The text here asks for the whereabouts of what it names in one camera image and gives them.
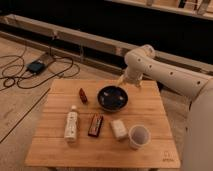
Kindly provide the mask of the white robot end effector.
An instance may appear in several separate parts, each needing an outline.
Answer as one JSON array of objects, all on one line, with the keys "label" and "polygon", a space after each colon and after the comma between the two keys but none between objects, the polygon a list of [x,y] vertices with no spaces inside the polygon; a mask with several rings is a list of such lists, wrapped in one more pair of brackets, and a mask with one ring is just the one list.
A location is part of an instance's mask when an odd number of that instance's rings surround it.
[{"label": "white robot end effector", "polygon": [[132,84],[135,87],[140,88],[142,86],[142,76],[139,75],[138,77],[131,77],[127,74],[122,74],[117,81],[117,85],[122,86],[125,84]]}]

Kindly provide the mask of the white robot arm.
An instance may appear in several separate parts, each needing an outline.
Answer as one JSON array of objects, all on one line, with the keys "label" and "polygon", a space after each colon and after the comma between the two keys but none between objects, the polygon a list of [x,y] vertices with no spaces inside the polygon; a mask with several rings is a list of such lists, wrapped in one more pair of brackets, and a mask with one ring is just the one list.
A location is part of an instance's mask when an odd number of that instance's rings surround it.
[{"label": "white robot arm", "polygon": [[146,74],[188,97],[192,104],[180,171],[213,171],[213,76],[165,64],[154,57],[151,45],[127,52],[124,57],[127,68],[118,83],[140,87],[142,76]]}]

